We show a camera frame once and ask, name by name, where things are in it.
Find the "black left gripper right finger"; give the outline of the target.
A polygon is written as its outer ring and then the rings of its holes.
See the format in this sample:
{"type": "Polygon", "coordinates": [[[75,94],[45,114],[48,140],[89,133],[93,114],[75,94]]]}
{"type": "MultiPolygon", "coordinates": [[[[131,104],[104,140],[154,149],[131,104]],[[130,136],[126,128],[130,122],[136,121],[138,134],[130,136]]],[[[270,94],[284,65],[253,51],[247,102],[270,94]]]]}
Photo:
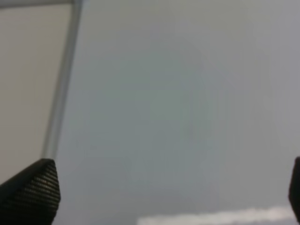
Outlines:
{"type": "Polygon", "coordinates": [[[300,157],[296,157],[294,161],[288,198],[296,220],[300,224],[300,157]]]}

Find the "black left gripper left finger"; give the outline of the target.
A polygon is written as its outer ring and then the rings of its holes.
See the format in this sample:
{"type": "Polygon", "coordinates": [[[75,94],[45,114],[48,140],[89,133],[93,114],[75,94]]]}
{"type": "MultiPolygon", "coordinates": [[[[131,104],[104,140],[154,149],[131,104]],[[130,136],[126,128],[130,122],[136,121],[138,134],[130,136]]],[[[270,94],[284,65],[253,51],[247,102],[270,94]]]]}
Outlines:
{"type": "Polygon", "coordinates": [[[55,161],[42,158],[0,185],[0,223],[51,225],[60,201],[55,161]]]}

